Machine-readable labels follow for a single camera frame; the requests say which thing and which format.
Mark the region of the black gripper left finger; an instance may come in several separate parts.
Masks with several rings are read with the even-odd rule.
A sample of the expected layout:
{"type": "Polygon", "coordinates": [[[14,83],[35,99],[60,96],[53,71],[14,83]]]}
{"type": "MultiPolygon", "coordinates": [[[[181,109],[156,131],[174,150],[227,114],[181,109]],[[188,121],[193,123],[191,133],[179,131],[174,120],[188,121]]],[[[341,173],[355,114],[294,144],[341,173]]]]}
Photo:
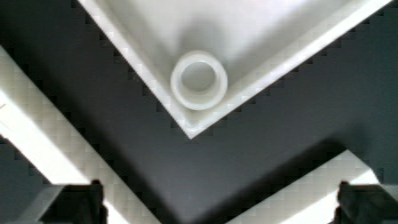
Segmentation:
{"type": "Polygon", "coordinates": [[[88,185],[65,185],[38,221],[44,224],[108,224],[102,198],[102,185],[97,180],[88,185]]]}

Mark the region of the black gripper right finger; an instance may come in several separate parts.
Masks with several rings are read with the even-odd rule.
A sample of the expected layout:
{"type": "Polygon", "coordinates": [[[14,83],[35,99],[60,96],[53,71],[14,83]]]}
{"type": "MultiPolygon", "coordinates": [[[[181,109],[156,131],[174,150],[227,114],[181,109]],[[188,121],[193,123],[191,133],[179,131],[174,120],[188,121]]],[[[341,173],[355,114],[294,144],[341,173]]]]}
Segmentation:
{"type": "Polygon", "coordinates": [[[339,183],[330,224],[398,224],[398,185],[339,183]]]}

